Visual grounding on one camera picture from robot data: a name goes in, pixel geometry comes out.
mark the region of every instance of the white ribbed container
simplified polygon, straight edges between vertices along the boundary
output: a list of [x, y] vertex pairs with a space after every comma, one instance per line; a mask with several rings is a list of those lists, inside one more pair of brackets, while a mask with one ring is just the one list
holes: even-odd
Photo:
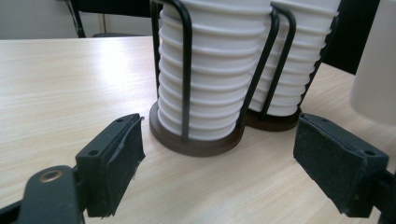
[[[315, 62], [320, 59], [320, 51], [325, 47], [324, 40], [331, 32], [333, 18], [338, 14], [340, 0], [275, 0], [273, 2], [288, 9], [294, 15], [297, 26], [290, 53], [267, 112], [272, 116], [286, 117], [294, 114], [298, 109], [301, 94], [305, 92], [305, 84], [309, 82], [309, 75], [315, 70]], [[286, 17], [281, 16], [280, 23], [276, 42], [249, 106], [253, 111], [262, 111], [287, 37], [289, 23]], [[262, 43], [265, 43], [266, 37], [267, 35], [262, 36]]]
[[[219, 140], [235, 128], [260, 50], [259, 36], [271, 12], [270, 1], [181, 3], [189, 10], [192, 22], [189, 137]], [[182, 26], [171, 6], [163, 6], [161, 18], [158, 119], [167, 131], [181, 135]]]

